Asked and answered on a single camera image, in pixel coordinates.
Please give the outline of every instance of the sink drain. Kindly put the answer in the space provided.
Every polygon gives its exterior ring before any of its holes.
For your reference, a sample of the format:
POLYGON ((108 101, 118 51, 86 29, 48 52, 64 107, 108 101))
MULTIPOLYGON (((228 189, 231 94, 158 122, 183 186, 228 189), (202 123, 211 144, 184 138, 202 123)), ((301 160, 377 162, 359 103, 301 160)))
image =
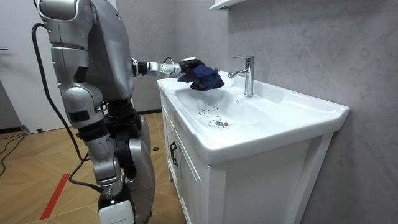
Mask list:
POLYGON ((216 125, 220 127, 225 127, 228 125, 228 122, 223 122, 223 121, 216 121, 216 125))

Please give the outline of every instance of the red tape line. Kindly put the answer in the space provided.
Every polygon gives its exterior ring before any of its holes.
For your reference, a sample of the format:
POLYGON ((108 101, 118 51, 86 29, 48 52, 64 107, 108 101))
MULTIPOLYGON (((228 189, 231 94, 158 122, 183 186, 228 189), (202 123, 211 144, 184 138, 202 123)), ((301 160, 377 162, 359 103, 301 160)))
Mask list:
POLYGON ((54 193, 52 194, 52 196, 51 196, 46 208, 44 209, 44 212, 43 212, 42 216, 40 217, 40 220, 43 220, 43 219, 46 219, 46 218, 50 217, 50 215, 52 213, 52 210, 54 209, 55 204, 57 204, 57 201, 58 201, 58 199, 61 196, 62 190, 63 190, 65 184, 67 183, 69 175, 70 174, 63 174, 62 175, 61 180, 58 183, 57 188, 54 190, 54 193))

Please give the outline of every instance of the electrical outlet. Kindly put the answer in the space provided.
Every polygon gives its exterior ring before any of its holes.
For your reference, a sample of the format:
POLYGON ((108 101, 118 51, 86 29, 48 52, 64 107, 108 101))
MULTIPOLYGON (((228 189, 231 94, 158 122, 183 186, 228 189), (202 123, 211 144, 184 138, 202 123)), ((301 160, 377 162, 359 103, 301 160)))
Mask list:
POLYGON ((22 126, 21 126, 21 129, 24 130, 27 134, 30 133, 30 130, 29 130, 29 128, 27 128, 26 125, 22 125, 22 126))

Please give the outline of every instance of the white shelf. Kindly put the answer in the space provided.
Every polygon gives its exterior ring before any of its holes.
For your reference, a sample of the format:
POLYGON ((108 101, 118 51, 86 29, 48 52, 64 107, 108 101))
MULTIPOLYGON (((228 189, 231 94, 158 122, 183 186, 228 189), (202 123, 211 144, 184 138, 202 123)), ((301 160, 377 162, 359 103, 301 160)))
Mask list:
POLYGON ((229 9, 230 6, 242 2, 244 0, 215 0, 214 5, 211 6, 210 10, 217 9, 229 9))

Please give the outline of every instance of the chrome faucet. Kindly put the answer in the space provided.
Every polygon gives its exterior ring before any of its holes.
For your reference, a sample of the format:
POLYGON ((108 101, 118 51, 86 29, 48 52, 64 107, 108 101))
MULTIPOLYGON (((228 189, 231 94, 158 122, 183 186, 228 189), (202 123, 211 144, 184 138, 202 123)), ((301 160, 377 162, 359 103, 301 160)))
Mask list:
POLYGON ((233 58, 244 58, 246 68, 242 71, 231 72, 228 74, 229 78, 235 78, 237 75, 244 75, 246 78, 244 84, 244 96, 253 97, 253 86, 254 86, 254 56, 242 56, 233 58))

